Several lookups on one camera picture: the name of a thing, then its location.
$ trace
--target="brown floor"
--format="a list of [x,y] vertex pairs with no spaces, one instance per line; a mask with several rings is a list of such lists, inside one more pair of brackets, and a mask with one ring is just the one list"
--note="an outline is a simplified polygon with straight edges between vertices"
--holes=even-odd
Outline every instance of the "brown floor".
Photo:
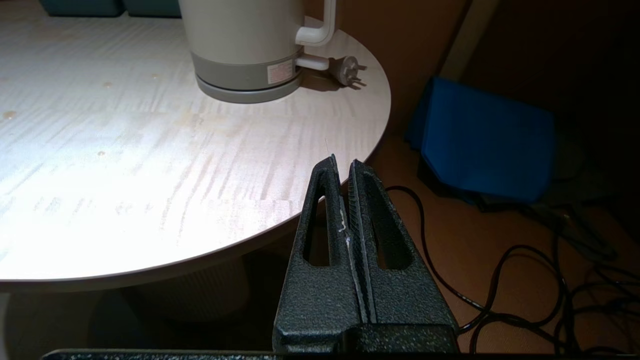
[[[415,190],[425,206],[428,250],[442,276],[458,291],[483,303],[490,277],[502,253],[512,245],[528,244],[550,254],[552,234],[532,220],[515,212],[480,213],[462,201],[435,196],[415,176],[418,154],[409,150],[400,138],[388,138],[381,144],[370,164],[385,186],[405,185]],[[420,219],[409,196],[392,193],[405,226],[419,247]],[[600,208],[589,209],[591,221],[611,241],[620,254],[617,266],[640,274],[640,247],[634,243],[609,214]],[[317,229],[322,236],[322,227]],[[143,320],[156,348],[201,348],[227,350],[269,350],[271,326],[278,304],[280,288],[287,266],[293,234],[287,234],[271,245],[245,256],[252,296],[246,309],[232,318],[198,326]],[[571,287],[584,282],[591,267],[568,244],[560,247],[561,268]],[[473,318],[477,312],[441,287],[459,323]],[[525,256],[515,256],[504,267],[500,278],[495,310],[514,313],[530,320],[543,318],[551,310],[557,287],[553,275],[543,265]],[[68,347],[129,347],[108,336],[96,336],[92,329],[109,333],[108,326],[128,324],[132,334],[129,343],[140,343],[140,332],[132,329],[130,318],[123,316],[122,305],[95,310],[104,303],[110,291],[73,294],[12,295],[7,305],[4,324],[6,355],[11,360],[34,359],[57,349]],[[597,293],[603,301],[610,293]],[[578,298],[576,306],[592,304],[587,294]],[[102,314],[103,320],[96,320]],[[111,323],[99,321],[110,318]],[[632,338],[640,342],[640,326],[630,324]],[[579,315],[577,336],[583,348],[607,345],[628,350],[625,333],[604,315]],[[470,334],[459,338],[460,349],[468,350]],[[485,328],[480,336],[479,352],[551,353],[552,346],[527,331],[500,323]]]

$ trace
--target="teal container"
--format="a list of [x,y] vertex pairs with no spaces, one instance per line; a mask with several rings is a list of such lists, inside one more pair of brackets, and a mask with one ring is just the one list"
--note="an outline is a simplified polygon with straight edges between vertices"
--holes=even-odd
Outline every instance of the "teal container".
[[178,0],[124,0],[131,16],[180,17]]
[[40,0],[50,16],[116,17],[124,13],[121,0]]

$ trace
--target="kettle handle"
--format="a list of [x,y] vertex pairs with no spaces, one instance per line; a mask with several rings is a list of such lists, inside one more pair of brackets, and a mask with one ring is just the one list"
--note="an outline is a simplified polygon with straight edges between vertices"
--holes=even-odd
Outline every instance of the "kettle handle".
[[324,24],[322,28],[302,26],[296,34],[296,44],[322,46],[331,40],[335,31],[335,3],[336,0],[324,0]]

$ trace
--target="round table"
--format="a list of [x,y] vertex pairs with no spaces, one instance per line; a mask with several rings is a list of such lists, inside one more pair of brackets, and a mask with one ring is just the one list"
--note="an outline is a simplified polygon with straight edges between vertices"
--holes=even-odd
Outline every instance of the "round table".
[[342,31],[307,51],[356,56],[366,86],[308,73],[261,104],[198,89],[180,19],[0,1],[0,49],[0,291],[143,284],[237,258],[300,213],[318,161],[335,154],[345,181],[390,110],[382,67]]

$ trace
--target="blue fabric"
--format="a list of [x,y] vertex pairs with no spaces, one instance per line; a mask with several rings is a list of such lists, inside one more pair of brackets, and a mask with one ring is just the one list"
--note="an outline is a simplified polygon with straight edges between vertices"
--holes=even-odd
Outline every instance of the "blue fabric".
[[458,189],[531,203],[551,180],[553,114],[448,80],[429,82],[405,139]]

